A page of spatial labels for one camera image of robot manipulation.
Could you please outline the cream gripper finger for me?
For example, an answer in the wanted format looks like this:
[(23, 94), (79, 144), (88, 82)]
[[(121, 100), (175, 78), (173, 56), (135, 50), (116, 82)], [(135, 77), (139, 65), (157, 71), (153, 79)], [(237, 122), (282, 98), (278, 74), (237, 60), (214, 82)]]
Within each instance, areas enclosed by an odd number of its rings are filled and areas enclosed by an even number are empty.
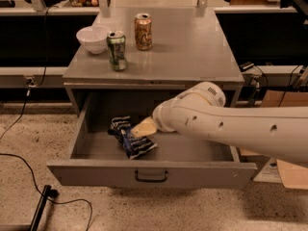
[(154, 119), (149, 116), (131, 129), (131, 134), (135, 137), (144, 137), (153, 135), (157, 132), (157, 126)]

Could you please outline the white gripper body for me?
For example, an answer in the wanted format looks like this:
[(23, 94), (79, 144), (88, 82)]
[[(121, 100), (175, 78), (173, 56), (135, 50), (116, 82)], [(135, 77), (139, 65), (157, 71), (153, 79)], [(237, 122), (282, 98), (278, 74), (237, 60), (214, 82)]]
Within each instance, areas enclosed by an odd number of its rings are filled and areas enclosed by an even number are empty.
[(164, 101), (163, 103), (158, 105), (152, 113), (152, 118), (157, 128), (162, 132), (174, 132), (174, 129), (169, 123), (169, 116), (171, 108), (173, 107), (173, 103), (173, 99)]

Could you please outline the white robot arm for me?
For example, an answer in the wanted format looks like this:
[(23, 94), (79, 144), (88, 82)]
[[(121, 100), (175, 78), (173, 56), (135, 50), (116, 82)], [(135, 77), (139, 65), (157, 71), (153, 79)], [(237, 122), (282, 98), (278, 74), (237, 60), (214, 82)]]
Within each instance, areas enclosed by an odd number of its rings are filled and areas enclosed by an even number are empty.
[(226, 108), (224, 104), (220, 87), (202, 82), (158, 105), (132, 134), (178, 132), (308, 165), (307, 107)]

